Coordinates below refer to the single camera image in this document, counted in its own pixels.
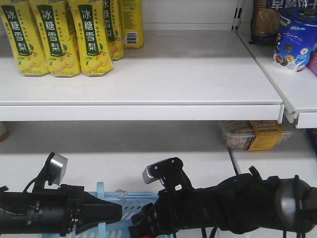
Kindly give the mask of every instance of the yellow beverage carton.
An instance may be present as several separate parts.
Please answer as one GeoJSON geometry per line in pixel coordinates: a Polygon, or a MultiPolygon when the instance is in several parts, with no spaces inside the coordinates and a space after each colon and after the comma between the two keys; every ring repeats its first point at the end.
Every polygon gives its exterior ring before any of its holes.
{"type": "Polygon", "coordinates": [[[105,0],[105,23],[113,60],[124,57],[119,0],[105,0]]]}
{"type": "Polygon", "coordinates": [[[20,72],[25,76],[47,74],[40,33],[28,1],[0,0],[0,15],[20,72]]]}
{"type": "Polygon", "coordinates": [[[80,74],[75,26],[66,0],[29,0],[41,33],[48,68],[56,77],[80,74]]]}
{"type": "Polygon", "coordinates": [[[144,45],[142,0],[121,0],[121,24],[125,48],[140,48],[144,45]]]}
{"type": "Polygon", "coordinates": [[[104,0],[68,0],[73,14],[82,72],[102,76],[113,69],[106,35],[104,0]]]}

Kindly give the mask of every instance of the canister lid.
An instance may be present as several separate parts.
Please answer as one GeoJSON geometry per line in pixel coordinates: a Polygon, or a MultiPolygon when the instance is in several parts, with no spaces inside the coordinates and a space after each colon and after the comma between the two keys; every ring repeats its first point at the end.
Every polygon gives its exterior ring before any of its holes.
{"type": "Polygon", "coordinates": [[[280,11],[284,21],[292,25],[316,26],[317,27],[317,10],[307,8],[285,8],[280,11]]]}

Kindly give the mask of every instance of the green label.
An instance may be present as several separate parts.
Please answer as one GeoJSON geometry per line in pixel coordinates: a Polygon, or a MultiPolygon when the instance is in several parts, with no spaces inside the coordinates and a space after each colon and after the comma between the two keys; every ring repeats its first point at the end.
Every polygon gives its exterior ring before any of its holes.
{"type": "Polygon", "coordinates": [[[115,41],[115,36],[113,32],[113,22],[111,17],[111,6],[110,3],[111,0],[105,0],[105,23],[106,23],[106,30],[107,30],[107,36],[108,40],[110,42],[115,41]]]}
{"type": "Polygon", "coordinates": [[[52,56],[63,56],[64,52],[60,45],[56,23],[54,19],[53,7],[49,5],[38,5],[37,6],[41,18],[43,20],[46,36],[48,38],[50,51],[52,56]]]}
{"type": "Polygon", "coordinates": [[[93,6],[79,5],[78,9],[85,33],[87,55],[97,56],[99,55],[99,49],[93,19],[93,6]]]}
{"type": "Polygon", "coordinates": [[[19,55],[29,56],[30,51],[26,43],[25,37],[23,35],[22,27],[16,14],[15,7],[10,5],[4,5],[1,6],[1,8],[10,24],[19,55]]]}

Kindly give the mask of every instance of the store shelf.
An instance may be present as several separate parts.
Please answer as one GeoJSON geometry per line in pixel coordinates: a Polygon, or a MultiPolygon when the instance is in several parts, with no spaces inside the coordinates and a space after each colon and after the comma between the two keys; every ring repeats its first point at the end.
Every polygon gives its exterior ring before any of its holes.
{"type": "Polygon", "coordinates": [[[282,100],[233,31],[146,31],[104,77],[23,77],[0,38],[0,121],[279,119],[282,100]]]}
{"type": "Polygon", "coordinates": [[[274,46],[250,45],[250,35],[239,34],[271,84],[277,90],[285,105],[285,116],[297,128],[317,127],[317,77],[308,68],[302,72],[290,73],[273,66],[274,46]]]}
{"type": "MultiPolygon", "coordinates": [[[[45,121],[8,122],[10,137],[0,144],[0,184],[22,191],[43,167],[49,152],[68,158],[63,183],[96,191],[163,189],[159,181],[145,184],[142,171],[154,162],[179,157],[193,187],[208,187],[233,176],[217,123],[208,121],[45,121]]],[[[1,235],[34,238],[35,235],[1,235]]],[[[178,237],[200,237],[200,230],[178,237]]]]}
{"type": "MultiPolygon", "coordinates": [[[[277,175],[282,179],[300,179],[310,186],[317,187],[317,158],[305,130],[296,130],[295,134],[283,144],[267,151],[233,152],[241,173],[249,173],[249,167],[255,166],[263,179],[277,175]]],[[[258,229],[244,235],[224,233],[228,238],[282,238],[282,232],[269,229],[258,229]]],[[[288,233],[288,238],[296,234],[288,233]]],[[[307,238],[317,237],[317,228],[306,234],[307,238]]]]}

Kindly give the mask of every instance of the blue snack canister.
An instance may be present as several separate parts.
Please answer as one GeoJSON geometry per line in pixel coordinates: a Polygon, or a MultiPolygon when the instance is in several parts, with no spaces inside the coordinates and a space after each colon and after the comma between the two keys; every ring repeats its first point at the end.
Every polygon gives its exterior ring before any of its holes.
{"type": "Polygon", "coordinates": [[[300,72],[317,46],[317,10],[286,8],[280,15],[273,64],[288,72],[300,72]]]}

